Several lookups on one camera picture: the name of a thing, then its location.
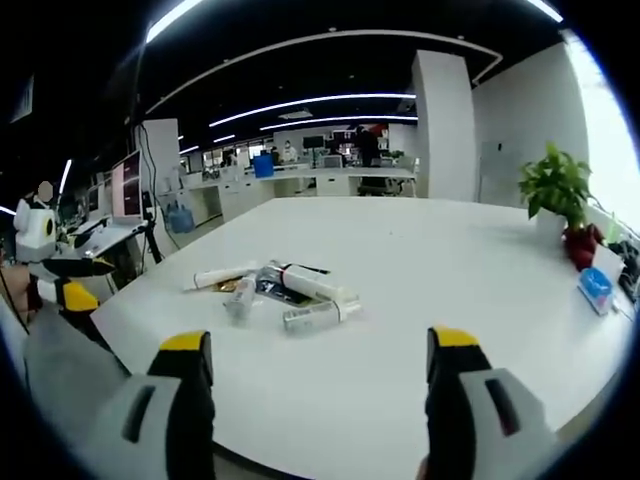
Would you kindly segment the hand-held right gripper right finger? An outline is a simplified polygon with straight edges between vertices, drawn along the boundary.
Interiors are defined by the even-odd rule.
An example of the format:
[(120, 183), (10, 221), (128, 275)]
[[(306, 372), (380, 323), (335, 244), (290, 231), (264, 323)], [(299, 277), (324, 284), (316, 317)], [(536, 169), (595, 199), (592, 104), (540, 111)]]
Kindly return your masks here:
[(535, 479), (556, 444), (543, 403), (460, 329), (427, 333), (426, 479)]

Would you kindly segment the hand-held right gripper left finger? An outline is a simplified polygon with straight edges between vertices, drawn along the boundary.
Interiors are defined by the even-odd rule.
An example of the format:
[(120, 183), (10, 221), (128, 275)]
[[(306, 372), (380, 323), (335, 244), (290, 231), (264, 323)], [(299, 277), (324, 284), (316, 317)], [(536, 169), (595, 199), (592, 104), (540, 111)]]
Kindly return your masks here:
[(102, 402), (82, 461), (93, 479), (214, 479), (211, 336), (164, 341), (144, 374)]

